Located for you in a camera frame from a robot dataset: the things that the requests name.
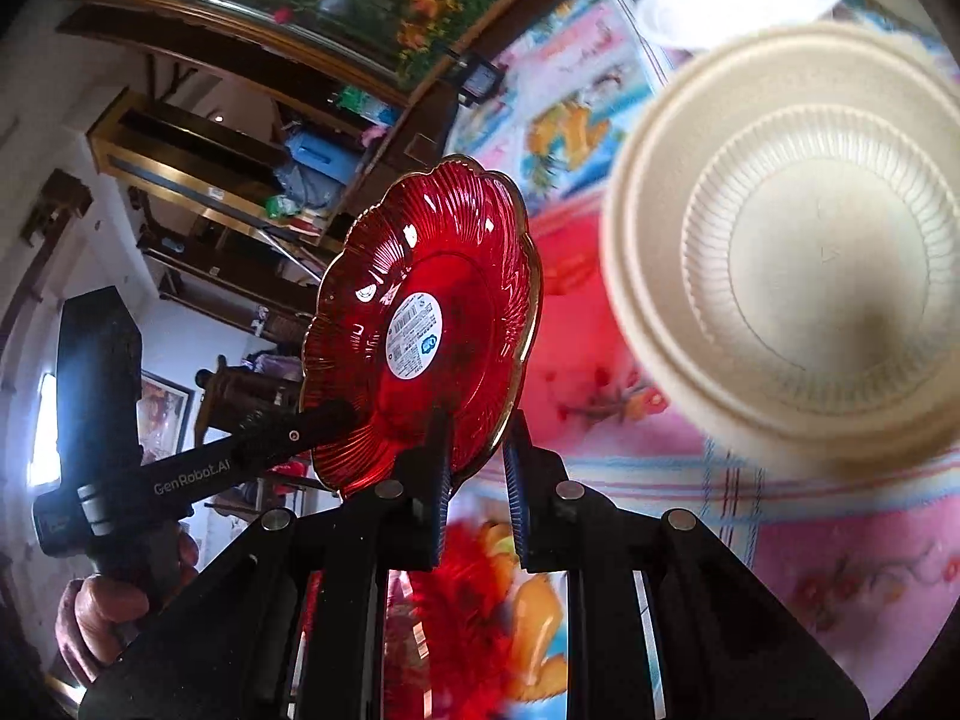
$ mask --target blue container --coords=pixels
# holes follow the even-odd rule
[[[360,154],[334,146],[304,129],[296,132],[286,146],[290,155],[301,165],[312,167],[341,184],[349,184],[360,162]]]

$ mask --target bowl rim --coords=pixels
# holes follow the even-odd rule
[[[896,39],[880,35],[859,25],[815,23],[797,28],[766,30],[760,35],[739,38],[708,55],[686,64],[671,83],[651,100],[640,121],[627,136],[611,172],[602,206],[600,238],[601,269],[613,314],[632,353],[650,370],[661,389],[698,427],[738,454],[761,461],[768,469],[788,476],[832,475],[860,477],[879,469],[901,467],[936,449],[944,449],[956,435],[960,424],[960,397],[941,401],[922,418],[910,423],[910,429],[896,423],[892,427],[849,434],[817,435],[817,425],[832,416],[800,415],[791,429],[781,420],[767,415],[729,392],[712,376],[697,380],[691,375],[700,366],[690,360],[672,337],[658,312],[651,309],[652,299],[642,283],[635,281],[638,261],[627,251],[632,220],[638,213],[627,196],[635,191],[637,175],[649,161],[645,143],[662,126],[662,118],[688,87],[711,74],[718,65],[736,60],[776,41],[816,38],[851,39],[884,52],[890,61],[905,63],[915,76],[923,76],[931,90],[937,91],[957,107],[958,94],[949,81],[940,76],[932,61],[901,45]],[[642,295],[636,295],[640,289]]]

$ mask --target silver screw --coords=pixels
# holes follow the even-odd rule
[[[670,527],[678,531],[692,531],[697,527],[696,515],[686,509],[673,509],[666,515],[666,521],[670,523]]]
[[[584,497],[584,486],[569,479],[557,485],[557,495],[560,500],[577,501]]]
[[[400,498],[400,495],[403,494],[403,485],[395,479],[384,479],[373,488],[373,491],[376,493],[376,497],[389,501]]]
[[[270,509],[260,519],[260,523],[265,531],[282,531],[290,524],[293,516],[287,509]]]

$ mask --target red glass plate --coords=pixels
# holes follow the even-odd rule
[[[472,476],[520,399],[541,291],[507,176],[458,155],[392,185],[323,276],[304,340],[301,408],[344,398],[361,415],[314,450],[320,480],[349,495],[386,478],[435,405],[453,414],[454,489]]]

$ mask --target barcode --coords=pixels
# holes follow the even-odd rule
[[[407,324],[409,324],[410,320],[414,317],[415,314],[416,314],[416,304],[404,310],[403,313],[400,314],[399,319],[394,319],[394,327],[392,327],[392,330],[394,330],[395,333],[400,333],[400,331],[404,327],[406,327]]]

